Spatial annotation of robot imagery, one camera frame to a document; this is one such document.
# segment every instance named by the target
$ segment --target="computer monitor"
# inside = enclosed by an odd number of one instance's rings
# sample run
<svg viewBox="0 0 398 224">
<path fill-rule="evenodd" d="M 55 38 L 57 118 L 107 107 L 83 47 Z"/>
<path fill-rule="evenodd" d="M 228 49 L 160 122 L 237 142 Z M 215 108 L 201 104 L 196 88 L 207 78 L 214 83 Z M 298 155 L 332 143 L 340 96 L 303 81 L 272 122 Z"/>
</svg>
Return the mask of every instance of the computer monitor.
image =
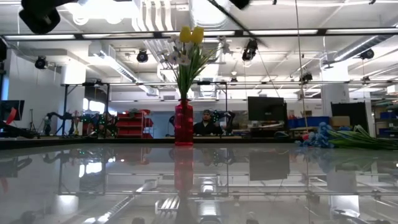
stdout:
<svg viewBox="0 0 398 224">
<path fill-rule="evenodd" d="M 20 121 L 22 119 L 22 113 L 24 112 L 24 100 L 2 100 L 0 101 L 0 120 L 7 120 L 8 116 L 11 113 L 11 110 L 15 108 L 17 110 L 17 114 L 14 118 L 14 121 Z"/>
<path fill-rule="evenodd" d="M 248 113 L 250 121 L 284 121 L 285 101 L 278 97 L 249 96 Z"/>
</svg>

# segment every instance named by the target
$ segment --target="yellow tulip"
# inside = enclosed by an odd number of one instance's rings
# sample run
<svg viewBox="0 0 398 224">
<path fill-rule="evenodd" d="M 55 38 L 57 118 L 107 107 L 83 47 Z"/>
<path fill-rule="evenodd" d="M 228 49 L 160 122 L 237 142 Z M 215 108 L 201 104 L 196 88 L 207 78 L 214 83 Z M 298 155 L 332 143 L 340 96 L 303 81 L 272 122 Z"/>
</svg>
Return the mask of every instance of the yellow tulip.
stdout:
<svg viewBox="0 0 398 224">
<path fill-rule="evenodd" d="M 191 41 L 191 28 L 190 27 L 182 27 L 180 32 L 180 41 L 183 43 L 189 43 Z"/>
<path fill-rule="evenodd" d="M 204 28 L 195 27 L 191 36 L 192 42 L 200 44 L 203 41 L 204 32 L 205 32 Z"/>
</svg>

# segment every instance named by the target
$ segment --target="person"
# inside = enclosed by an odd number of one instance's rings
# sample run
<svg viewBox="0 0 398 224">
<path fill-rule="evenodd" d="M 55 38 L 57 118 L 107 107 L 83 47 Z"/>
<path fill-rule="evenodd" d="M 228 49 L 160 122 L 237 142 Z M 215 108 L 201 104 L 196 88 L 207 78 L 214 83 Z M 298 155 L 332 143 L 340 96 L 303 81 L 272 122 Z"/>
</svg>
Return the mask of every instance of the person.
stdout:
<svg viewBox="0 0 398 224">
<path fill-rule="evenodd" d="M 193 126 L 193 134 L 194 135 L 211 135 L 211 134 L 222 134 L 223 130 L 218 124 L 214 124 L 211 121 L 210 110 L 204 110 L 202 121 L 196 123 Z"/>
</svg>

